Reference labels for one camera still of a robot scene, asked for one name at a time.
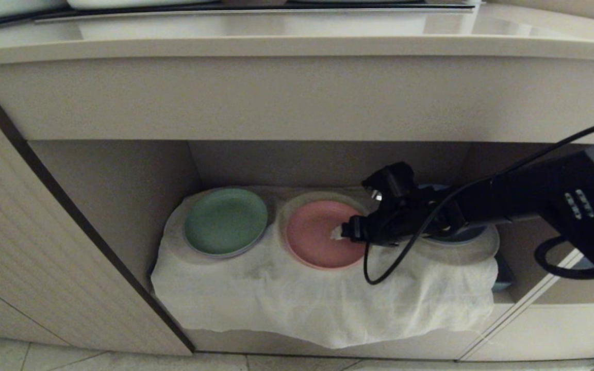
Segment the white countertop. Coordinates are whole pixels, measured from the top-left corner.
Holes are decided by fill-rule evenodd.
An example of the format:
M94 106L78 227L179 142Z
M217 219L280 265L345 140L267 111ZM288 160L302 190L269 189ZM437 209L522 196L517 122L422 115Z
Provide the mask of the white countertop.
M594 60L594 20L487 4L475 10L174 12L0 27L0 64L193 56Z

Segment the floor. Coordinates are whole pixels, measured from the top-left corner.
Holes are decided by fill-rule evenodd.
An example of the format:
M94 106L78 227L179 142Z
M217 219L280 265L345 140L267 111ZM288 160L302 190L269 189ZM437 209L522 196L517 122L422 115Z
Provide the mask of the floor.
M453 363L196 354L166 357L102 352L0 339L0 371L594 371L594 359L557 362Z

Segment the green plate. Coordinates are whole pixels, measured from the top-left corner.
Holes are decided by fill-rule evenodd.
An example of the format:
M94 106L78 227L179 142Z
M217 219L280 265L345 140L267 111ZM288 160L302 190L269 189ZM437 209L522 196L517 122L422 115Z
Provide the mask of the green plate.
M189 210L185 238L198 252L229 258L250 249L267 225L267 207L253 192L228 188L205 195Z

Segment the black cable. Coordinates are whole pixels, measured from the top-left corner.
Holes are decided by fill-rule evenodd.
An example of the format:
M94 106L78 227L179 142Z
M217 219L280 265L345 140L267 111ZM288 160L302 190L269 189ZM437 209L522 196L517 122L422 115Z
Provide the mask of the black cable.
M585 137L588 134L592 134L592 133L594 133L594 126L591 126L588 129L585 129L585 130L580 131L576 134L573 134L572 136L569 136L561 141L558 141L557 143L554 143L553 145L548 146L547 148L540 150L540 151L536 152L535 154L530 155L529 157L523 158L523 160L519 160L518 162L515 162L514 164L503 169L502 171L499 171L499 172L493 174L492 176L486 176L485 178L481 178L476 181L472 181L471 183L465 184L465 185L461 186L460 188L457 188L457 190L453 191L448 196L446 196L446 198L444 198L434 209L432 209L431 213L427 216L427 218L423 221L423 224L419 227L419 230L417 230L417 232L412 235L412 237L409 239L409 242L407 242L405 247L403 247L403 251L400 252L400 255L398 255L398 258L396 258L393 261L393 263L391 264L391 267L389 267L389 269L387 269L386 272L384 272L378 279L374 279L374 280L370 279L370 275L368 275L368 255L370 254L371 242L366 242L366 252L364 255L364 277L366 278L366 282L368 282L369 284L375 285L375 284L378 284L378 283L386 280L389 277L389 275L391 275L391 273L393 273L393 271L396 268L398 268L398 265L400 265L400 263L403 261L403 259L405 259L405 256L407 255L407 253L410 251L412 246L414 246L415 242L420 237L420 235L424 232L424 230L427 228L427 226L430 225L430 223L434 220L434 218L437 216L439 211L441 211L441 209L444 206L446 206L446 204L448 204L448 202L450 202L450 200L452 200L453 197L460 194L460 192L462 192L463 190L466 190L466 188L469 188L477 183L480 183L481 181L485 181L487 179L495 178L497 176L506 174L508 172L515 171L516 169L519 169L520 167L522 167L530 162L533 162L534 160L537 160L538 158L540 158L544 155L547 155L547 154L551 153L552 151L557 150L558 148L561 148L564 145L567 145L568 143L571 143L579 138Z
M587 269L568 269L557 267L547 261L547 253L554 247L567 242L565 237L559 235L558 237L550 238L547 241L542 242L535 249L535 261L548 273L557 275L566 279L594 279L594 268Z

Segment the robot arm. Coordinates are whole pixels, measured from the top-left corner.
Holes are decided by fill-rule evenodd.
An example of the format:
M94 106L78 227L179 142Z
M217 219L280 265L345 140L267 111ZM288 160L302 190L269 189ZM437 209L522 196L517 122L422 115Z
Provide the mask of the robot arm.
M435 209L437 213L423 231L432 237L542 217L560 237L538 247L538 263L563 277L594 278L594 269L563 269L549 264L546 258L549 249L569 241L594 264L594 146L492 176L461 190L419 188L413 177L411 167L404 162L372 174L362 185L375 199L381 199L379 208L344 223L342 236L355 242L395 246L417 234Z

